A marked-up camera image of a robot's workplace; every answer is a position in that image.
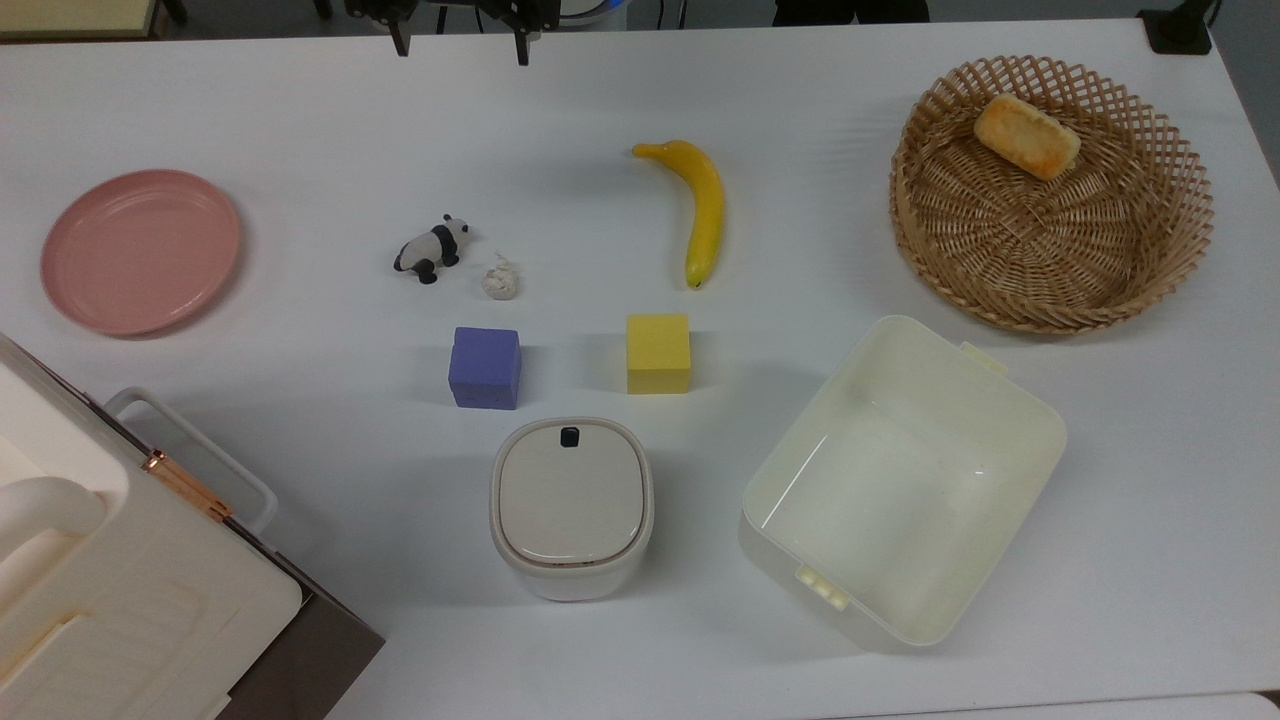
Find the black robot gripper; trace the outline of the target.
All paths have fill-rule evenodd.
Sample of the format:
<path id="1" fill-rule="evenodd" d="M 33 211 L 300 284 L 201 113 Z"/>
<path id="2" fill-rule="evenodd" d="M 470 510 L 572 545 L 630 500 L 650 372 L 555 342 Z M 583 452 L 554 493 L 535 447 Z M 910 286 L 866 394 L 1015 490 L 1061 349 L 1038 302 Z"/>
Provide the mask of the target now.
<path id="1" fill-rule="evenodd" d="M 410 19 L 426 14 L 440 27 L 454 15 L 479 17 L 479 26 L 497 23 L 513 31 L 517 61 L 530 64 L 531 35 L 554 29 L 561 22 L 561 1 L 346 1 L 346 14 L 387 29 L 398 56 L 410 54 Z"/>

